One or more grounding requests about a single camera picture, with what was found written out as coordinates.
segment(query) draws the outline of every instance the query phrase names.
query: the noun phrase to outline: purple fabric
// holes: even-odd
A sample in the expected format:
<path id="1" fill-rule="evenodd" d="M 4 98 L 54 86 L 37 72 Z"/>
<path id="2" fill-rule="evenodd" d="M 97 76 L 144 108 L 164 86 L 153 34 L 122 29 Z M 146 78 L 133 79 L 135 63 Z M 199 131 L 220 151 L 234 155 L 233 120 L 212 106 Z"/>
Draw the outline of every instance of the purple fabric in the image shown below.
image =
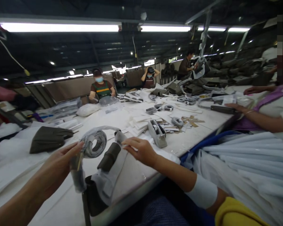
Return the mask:
<path id="1" fill-rule="evenodd" d="M 263 98 L 255 107 L 254 111 L 259 112 L 259 109 L 266 104 L 269 104 L 280 97 L 283 97 L 283 85 L 278 86 L 275 91 L 267 94 L 265 98 Z M 233 127 L 234 130 L 247 130 L 247 131 L 260 131 L 263 130 L 259 126 L 257 126 L 255 123 L 248 120 L 246 117 L 243 117 L 241 120 L 239 120 Z"/>

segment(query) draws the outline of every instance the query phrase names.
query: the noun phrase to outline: red fabric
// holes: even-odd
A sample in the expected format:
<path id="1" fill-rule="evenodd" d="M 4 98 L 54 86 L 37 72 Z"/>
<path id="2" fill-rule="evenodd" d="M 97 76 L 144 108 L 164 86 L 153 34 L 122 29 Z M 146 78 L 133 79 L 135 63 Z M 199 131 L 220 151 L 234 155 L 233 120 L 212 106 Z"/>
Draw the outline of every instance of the red fabric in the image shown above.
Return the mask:
<path id="1" fill-rule="evenodd" d="M 13 101 L 17 93 L 0 86 L 0 101 Z"/>

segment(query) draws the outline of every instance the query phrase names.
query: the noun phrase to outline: hanging wire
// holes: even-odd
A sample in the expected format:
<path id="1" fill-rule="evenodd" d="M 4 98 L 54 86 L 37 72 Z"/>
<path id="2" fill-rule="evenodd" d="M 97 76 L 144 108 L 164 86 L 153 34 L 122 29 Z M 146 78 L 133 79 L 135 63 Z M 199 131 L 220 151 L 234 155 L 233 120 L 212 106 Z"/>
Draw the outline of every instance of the hanging wire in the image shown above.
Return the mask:
<path id="1" fill-rule="evenodd" d="M 3 47 L 6 49 L 7 53 L 10 55 L 10 57 L 24 70 L 24 73 L 29 76 L 30 73 L 13 57 L 13 55 L 9 52 L 8 48 L 4 45 L 4 43 L 0 40 Z"/>

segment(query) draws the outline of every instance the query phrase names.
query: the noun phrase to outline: dark shirt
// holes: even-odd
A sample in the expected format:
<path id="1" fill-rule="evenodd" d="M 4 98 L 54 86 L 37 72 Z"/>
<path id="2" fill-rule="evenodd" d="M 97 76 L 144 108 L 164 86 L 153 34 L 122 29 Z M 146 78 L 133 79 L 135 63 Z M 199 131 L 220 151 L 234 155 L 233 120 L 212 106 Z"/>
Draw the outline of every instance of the dark shirt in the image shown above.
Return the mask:
<path id="1" fill-rule="evenodd" d="M 189 67 L 190 67 L 190 61 L 187 58 L 183 59 L 183 61 L 179 66 L 178 74 L 187 75 L 188 74 L 187 68 Z"/>

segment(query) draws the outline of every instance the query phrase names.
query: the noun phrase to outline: fabric pile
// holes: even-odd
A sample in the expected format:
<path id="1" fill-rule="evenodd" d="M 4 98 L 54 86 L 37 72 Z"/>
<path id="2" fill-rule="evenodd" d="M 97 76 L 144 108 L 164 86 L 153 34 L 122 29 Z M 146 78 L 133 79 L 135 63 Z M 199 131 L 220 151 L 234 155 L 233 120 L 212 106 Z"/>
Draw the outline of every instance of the fabric pile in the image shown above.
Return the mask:
<path id="1" fill-rule="evenodd" d="M 195 173 L 265 222 L 283 226 L 283 133 L 229 135 L 219 141 L 193 156 Z"/>

